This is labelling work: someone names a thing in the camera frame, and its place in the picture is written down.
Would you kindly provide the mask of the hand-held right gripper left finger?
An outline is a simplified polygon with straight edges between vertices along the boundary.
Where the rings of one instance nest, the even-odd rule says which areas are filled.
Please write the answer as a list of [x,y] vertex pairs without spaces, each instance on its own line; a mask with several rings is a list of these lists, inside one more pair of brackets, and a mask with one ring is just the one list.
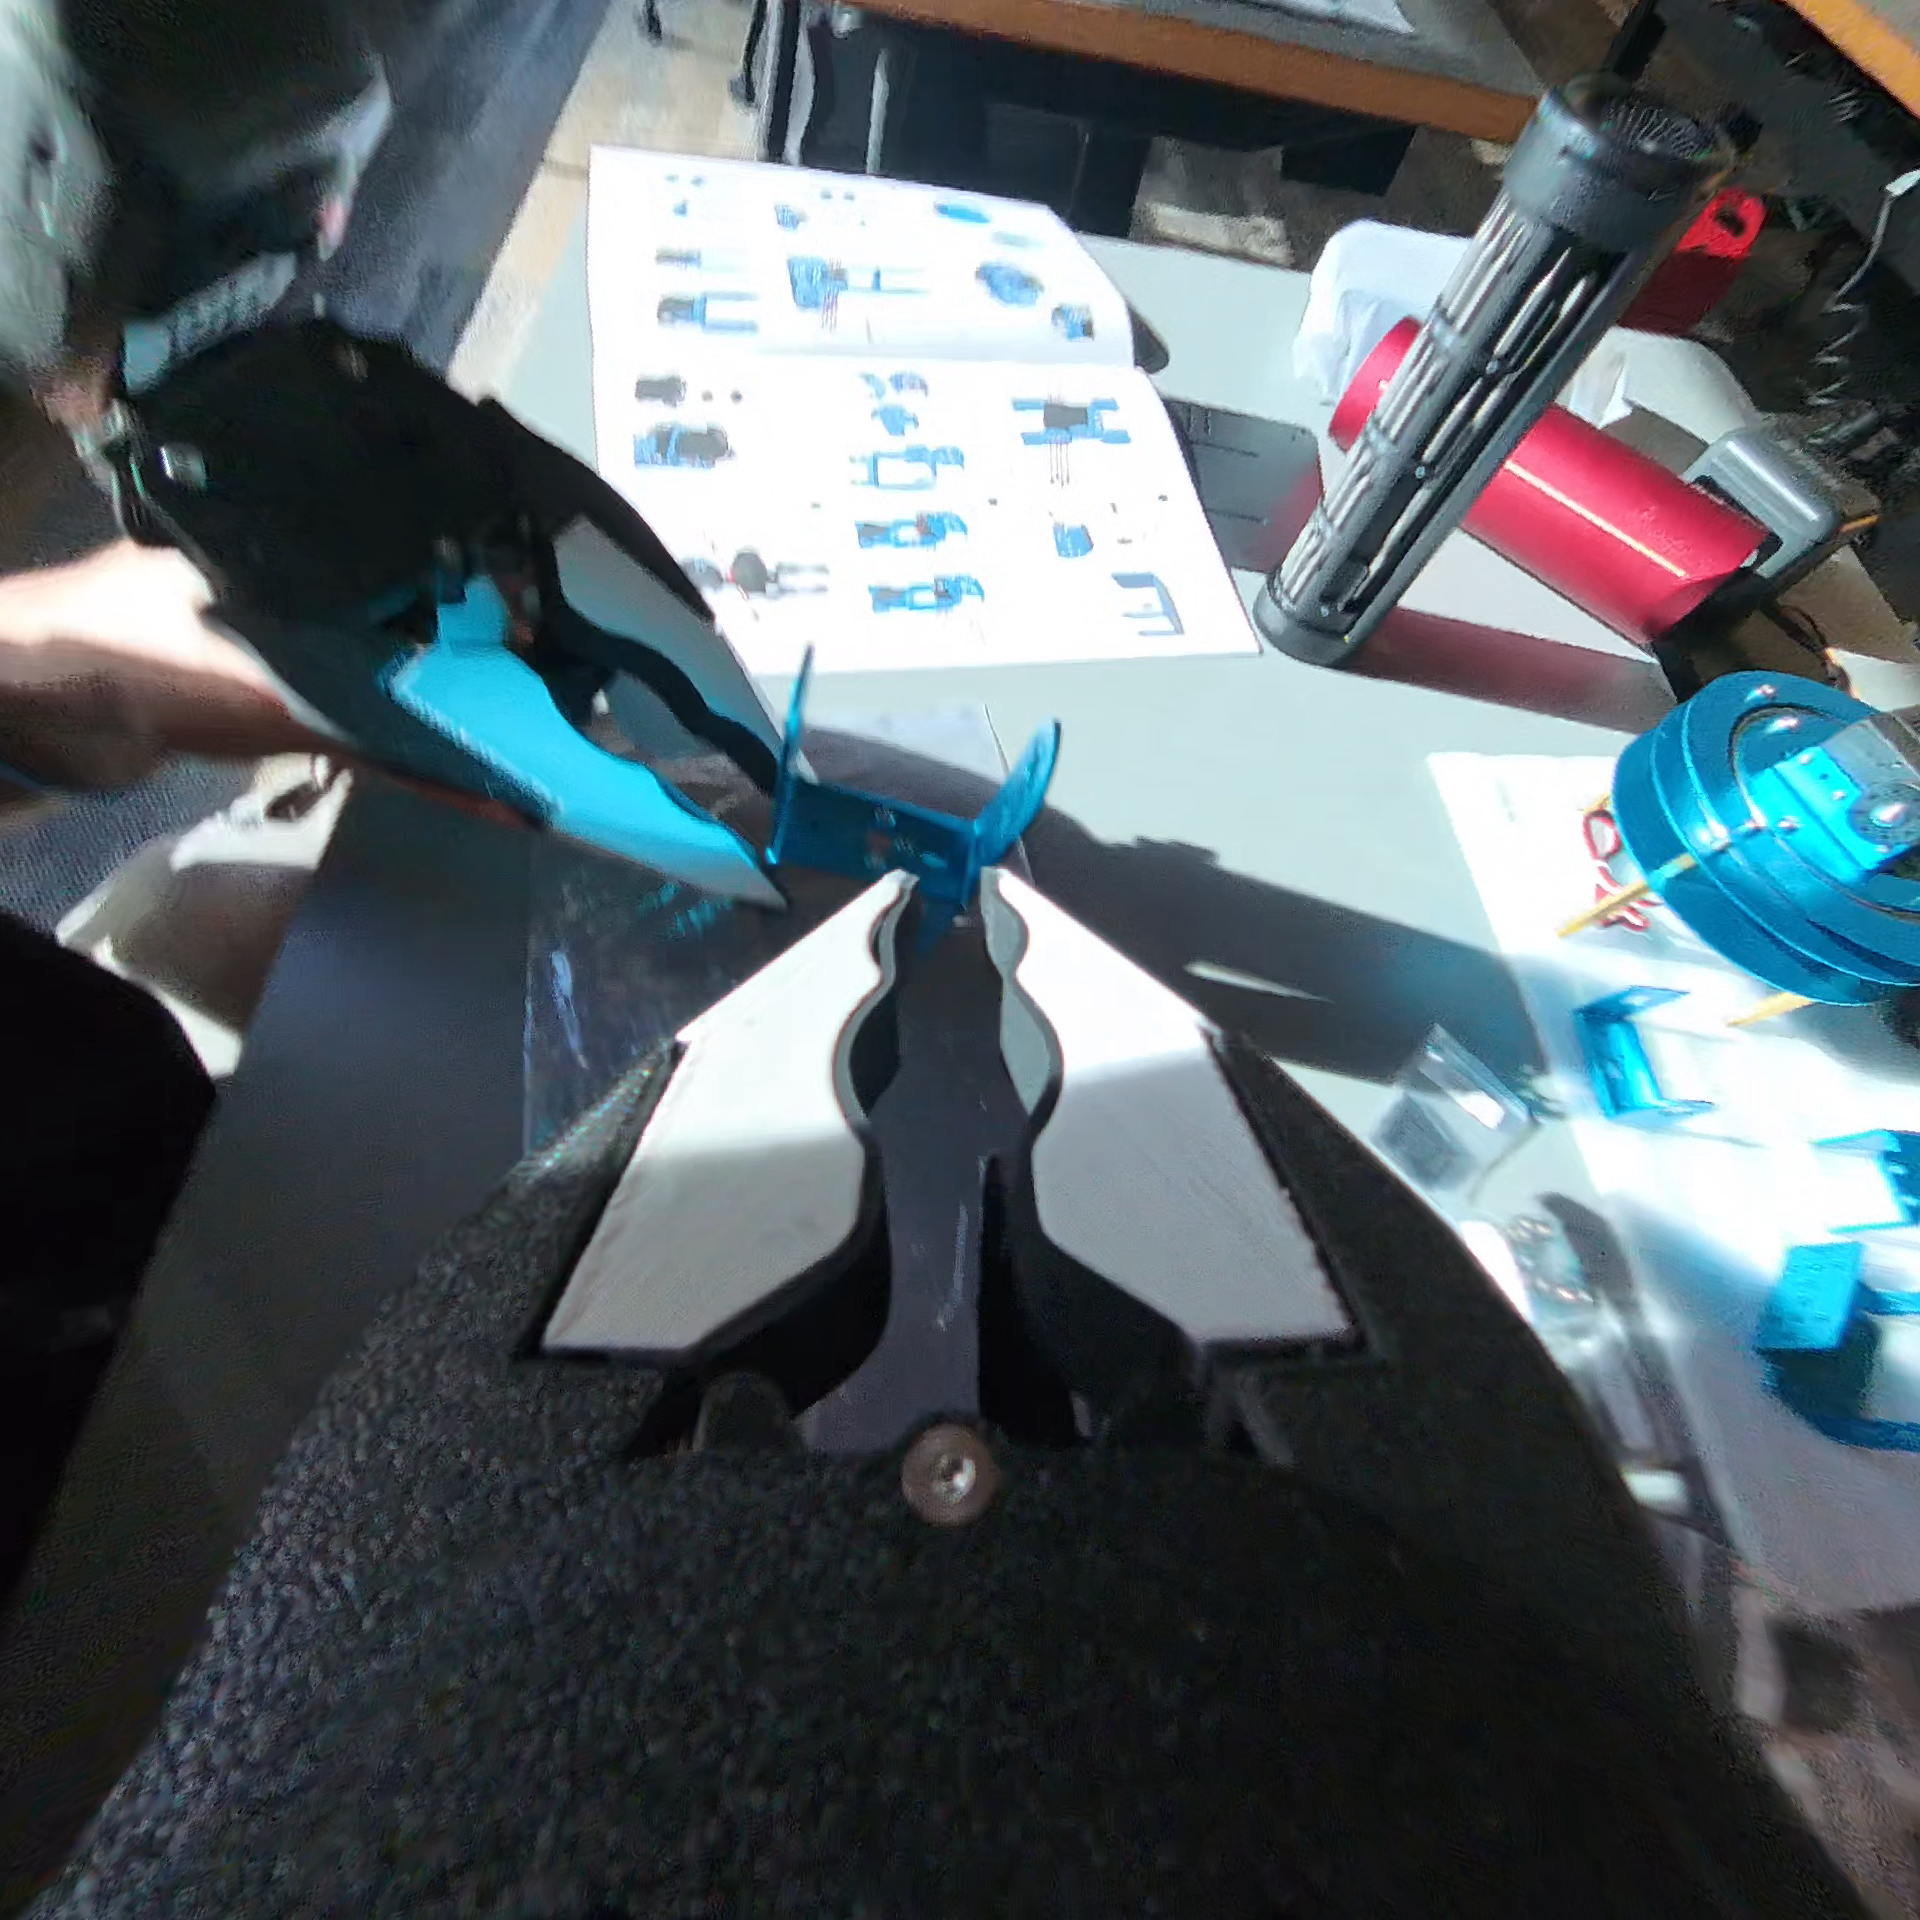
[[904,913],[908,870],[882,870],[676,1033],[537,1352],[710,1355],[850,1263],[882,1202],[873,1099],[904,1055]]

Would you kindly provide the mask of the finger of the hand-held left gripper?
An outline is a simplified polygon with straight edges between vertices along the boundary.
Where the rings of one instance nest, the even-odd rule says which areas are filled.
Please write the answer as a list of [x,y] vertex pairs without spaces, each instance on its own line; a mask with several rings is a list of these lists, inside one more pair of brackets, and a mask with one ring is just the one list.
[[454,742],[490,787],[562,841],[650,864],[699,895],[785,913],[733,830],[681,808],[640,759],[601,748],[506,649],[506,602],[467,575],[431,606],[431,649],[385,667],[385,702]]
[[749,787],[785,772],[785,722],[704,606],[681,606],[590,515],[555,540],[555,637],[562,654],[640,674],[676,726],[710,742]]

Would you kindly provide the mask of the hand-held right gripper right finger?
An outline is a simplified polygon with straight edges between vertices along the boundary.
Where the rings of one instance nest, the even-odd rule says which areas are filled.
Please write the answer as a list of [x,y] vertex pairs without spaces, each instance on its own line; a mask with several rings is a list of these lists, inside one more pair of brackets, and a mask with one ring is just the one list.
[[1002,864],[985,870],[985,960],[1030,1122],[1042,1241],[1201,1352],[1362,1338],[1228,1092],[1224,1033]]

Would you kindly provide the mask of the blue metal bracket assembly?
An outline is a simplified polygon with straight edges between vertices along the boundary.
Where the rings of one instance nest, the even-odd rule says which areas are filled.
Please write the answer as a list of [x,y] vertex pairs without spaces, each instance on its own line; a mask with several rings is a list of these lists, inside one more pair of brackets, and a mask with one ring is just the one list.
[[1030,726],[1024,759],[1002,772],[985,811],[955,817],[904,798],[811,781],[805,693],[811,693],[811,649],[787,682],[767,864],[805,864],[805,870],[840,870],[840,877],[908,870],[935,907],[969,913],[982,870],[1002,864],[1050,808],[1062,722]]

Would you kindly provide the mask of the clear plastic bag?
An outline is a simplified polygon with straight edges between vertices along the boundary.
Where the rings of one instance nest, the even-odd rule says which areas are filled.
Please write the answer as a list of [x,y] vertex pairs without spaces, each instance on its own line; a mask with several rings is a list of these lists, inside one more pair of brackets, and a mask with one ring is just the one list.
[[[805,722],[805,772],[985,811],[1017,742],[985,703],[873,703]],[[640,1055],[733,992],[757,963],[833,917],[873,870],[785,864],[787,913],[723,907],[642,864],[537,841],[521,951],[521,1151],[562,1141]]]

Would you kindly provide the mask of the printed instruction manual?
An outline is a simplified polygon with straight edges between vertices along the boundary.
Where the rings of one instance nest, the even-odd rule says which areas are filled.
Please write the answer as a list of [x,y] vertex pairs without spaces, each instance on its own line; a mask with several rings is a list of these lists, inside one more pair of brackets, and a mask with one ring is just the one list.
[[1261,654],[1050,203],[601,147],[588,311],[601,479],[749,674]]

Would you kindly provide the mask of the black flat panel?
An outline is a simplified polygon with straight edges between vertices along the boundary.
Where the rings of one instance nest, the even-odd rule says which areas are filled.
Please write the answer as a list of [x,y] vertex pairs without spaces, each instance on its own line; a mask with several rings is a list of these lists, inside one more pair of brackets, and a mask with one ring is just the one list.
[[1201,515],[1228,569],[1284,569],[1324,508],[1324,433],[1165,394]]

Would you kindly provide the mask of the blue round metal base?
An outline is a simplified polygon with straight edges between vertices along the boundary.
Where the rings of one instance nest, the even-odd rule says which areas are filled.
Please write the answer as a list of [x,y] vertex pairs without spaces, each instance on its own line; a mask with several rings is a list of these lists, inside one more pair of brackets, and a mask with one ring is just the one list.
[[1619,748],[1606,811],[1694,941],[1801,1002],[1920,987],[1920,715],[1721,674]]

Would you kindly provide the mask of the red cylinder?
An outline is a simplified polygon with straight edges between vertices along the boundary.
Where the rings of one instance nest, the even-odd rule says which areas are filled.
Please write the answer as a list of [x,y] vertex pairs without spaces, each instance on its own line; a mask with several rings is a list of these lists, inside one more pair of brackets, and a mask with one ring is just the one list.
[[1635,328],[1599,336],[1400,602],[1400,628],[1456,625],[1470,637],[1588,654],[1669,637],[1758,554],[1750,515],[1683,485],[1683,466],[1745,423],[1758,433],[1758,411],[1713,352]]

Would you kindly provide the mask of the wooden table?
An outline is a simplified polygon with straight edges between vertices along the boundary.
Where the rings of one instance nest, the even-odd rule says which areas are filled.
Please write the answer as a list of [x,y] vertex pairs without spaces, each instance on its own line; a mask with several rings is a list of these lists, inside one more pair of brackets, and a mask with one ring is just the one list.
[[1543,105],[1535,60],[1483,0],[1406,0],[1406,31],[1228,0],[860,0],[860,12],[1493,147]]

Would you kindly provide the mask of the black ribbed cylinder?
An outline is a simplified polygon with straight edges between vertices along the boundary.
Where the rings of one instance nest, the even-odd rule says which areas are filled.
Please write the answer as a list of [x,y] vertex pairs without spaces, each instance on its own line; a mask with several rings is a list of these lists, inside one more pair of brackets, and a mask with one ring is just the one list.
[[1554,83],[1506,197],[1265,569],[1250,628],[1347,667],[1733,174],[1733,135],[1623,75]]

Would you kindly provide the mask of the grey hand-held device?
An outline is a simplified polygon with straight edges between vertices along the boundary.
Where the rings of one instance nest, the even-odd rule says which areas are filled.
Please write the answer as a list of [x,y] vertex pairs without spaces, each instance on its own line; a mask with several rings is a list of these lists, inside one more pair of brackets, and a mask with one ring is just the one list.
[[1711,615],[1775,606],[1831,554],[1861,546],[1882,522],[1882,508],[1850,479],[1831,479],[1806,449],[1787,449],[1750,423],[1711,442],[1683,466],[1683,485],[1758,522],[1758,554],[1733,584],[1713,584]]

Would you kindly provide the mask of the red metal object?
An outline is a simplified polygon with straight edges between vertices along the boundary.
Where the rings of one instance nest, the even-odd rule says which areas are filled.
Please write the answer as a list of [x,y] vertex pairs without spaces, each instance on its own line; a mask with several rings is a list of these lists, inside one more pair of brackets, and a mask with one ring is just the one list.
[[1619,328],[1635,336],[1694,336],[1745,275],[1750,240],[1772,231],[1772,197],[1713,193],[1676,253],[1636,281]]

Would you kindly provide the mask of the small blue metal bracket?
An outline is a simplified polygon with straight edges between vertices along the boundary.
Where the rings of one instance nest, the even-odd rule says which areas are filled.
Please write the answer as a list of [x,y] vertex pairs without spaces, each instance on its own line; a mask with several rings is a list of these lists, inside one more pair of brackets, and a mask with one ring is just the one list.
[[1676,1134],[1713,1118],[1711,1092],[1669,1089],[1648,1020],[1669,1020],[1683,987],[1619,987],[1568,1006],[1575,1073],[1594,1092],[1594,1118],[1635,1122],[1635,1134]]

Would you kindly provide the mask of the blue perforated metal bracket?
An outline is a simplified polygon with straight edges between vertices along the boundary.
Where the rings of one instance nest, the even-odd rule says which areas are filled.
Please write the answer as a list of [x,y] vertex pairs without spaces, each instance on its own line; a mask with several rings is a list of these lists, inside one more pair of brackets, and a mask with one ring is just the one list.
[[1794,1246],[1750,1328],[1758,1388],[1838,1452],[1920,1454],[1920,1419],[1882,1413],[1882,1328],[1902,1322],[1920,1322],[1902,1246]]

